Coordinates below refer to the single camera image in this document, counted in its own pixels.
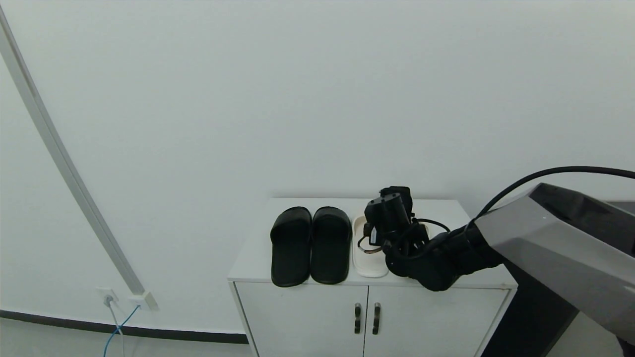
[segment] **baseboard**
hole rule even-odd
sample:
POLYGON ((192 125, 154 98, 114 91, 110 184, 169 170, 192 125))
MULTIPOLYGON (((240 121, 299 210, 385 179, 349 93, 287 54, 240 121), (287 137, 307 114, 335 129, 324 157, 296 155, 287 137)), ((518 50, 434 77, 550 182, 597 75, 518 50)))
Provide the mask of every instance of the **baseboard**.
MULTIPOLYGON (((30 323, 38 323, 40 325, 72 328, 74 330, 92 331, 112 333, 113 325, 96 322, 86 322, 78 320, 66 320, 62 318, 50 318, 47 316, 16 313, 14 311, 0 310, 0 318, 17 320, 30 323)), ((218 342, 224 344, 248 344, 247 335, 243 333, 216 333, 216 332, 197 332, 197 331, 181 331, 181 330, 158 330, 155 328, 143 327, 127 327, 121 328, 124 335, 148 337, 151 339, 167 339, 167 340, 183 340, 183 341, 199 341, 199 342, 218 342)))

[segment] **cabinet top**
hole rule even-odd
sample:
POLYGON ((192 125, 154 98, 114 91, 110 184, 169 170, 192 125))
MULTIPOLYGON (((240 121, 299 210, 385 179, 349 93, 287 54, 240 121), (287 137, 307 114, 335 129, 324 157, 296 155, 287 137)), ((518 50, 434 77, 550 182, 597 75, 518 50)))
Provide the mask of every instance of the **cabinet top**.
MULTIPOLYGON (((322 206, 334 206, 346 212, 353 221, 364 214, 366 204, 372 198, 272 198, 265 205, 261 214, 253 221, 254 225, 246 237, 243 247, 229 272, 229 281, 252 281, 261 283, 271 282, 271 240, 269 232, 277 216, 285 209, 294 206, 304 206, 313 214, 322 206)), ((415 199, 413 210, 417 218, 437 220, 456 229, 465 225, 469 217, 458 201, 450 199, 415 199)), ((428 226, 430 237, 443 232, 443 229, 433 225, 428 226)), ((420 286, 416 280, 402 278, 390 272, 381 278, 366 278, 360 276, 349 257, 349 275, 342 285, 389 285, 389 286, 420 286)), ((305 284, 318 284, 311 277, 305 284)), ((474 274, 462 276, 452 286, 453 288, 516 288, 516 280, 509 274, 502 264, 478 271, 474 274)))

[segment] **cabinet door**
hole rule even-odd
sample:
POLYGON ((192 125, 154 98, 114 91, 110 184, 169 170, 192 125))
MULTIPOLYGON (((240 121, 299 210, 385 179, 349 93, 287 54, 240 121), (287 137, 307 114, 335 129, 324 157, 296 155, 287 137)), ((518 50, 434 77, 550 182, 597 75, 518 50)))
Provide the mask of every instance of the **cabinet door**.
POLYGON ((362 357, 368 286, 236 282, 236 290, 260 357, 362 357))
POLYGON ((473 357, 507 290, 371 286, 364 357, 473 357), (373 334, 375 304, 379 326, 373 334))

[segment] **wall outlet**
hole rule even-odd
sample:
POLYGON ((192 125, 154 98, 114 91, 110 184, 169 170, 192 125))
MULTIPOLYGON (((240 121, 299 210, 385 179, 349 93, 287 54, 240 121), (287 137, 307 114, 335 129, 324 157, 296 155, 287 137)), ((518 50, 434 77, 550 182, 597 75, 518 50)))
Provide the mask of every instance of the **wall outlet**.
POLYGON ((128 300, 135 307, 139 305, 140 310, 159 311, 159 306, 150 292, 145 292, 143 295, 132 295, 128 300))
POLYGON ((106 300, 106 296, 112 296, 112 301, 113 302, 117 302, 119 301, 119 298, 117 298, 117 295, 115 295, 115 292, 112 291, 111 288, 100 288, 97 287, 97 294, 99 294, 99 296, 102 298, 102 302, 104 302, 106 300))

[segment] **cabinet handle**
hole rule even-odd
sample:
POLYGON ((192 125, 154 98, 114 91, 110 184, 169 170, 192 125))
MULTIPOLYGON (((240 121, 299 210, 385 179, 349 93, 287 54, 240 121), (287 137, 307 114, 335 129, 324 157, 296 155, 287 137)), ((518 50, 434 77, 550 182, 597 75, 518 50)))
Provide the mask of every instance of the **cabinet handle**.
POLYGON ((361 304, 355 304, 355 334, 359 335, 361 330, 361 304))
POLYGON ((375 317, 373 318, 373 335, 379 333, 379 317, 382 315, 382 305, 378 302, 375 303, 375 317))

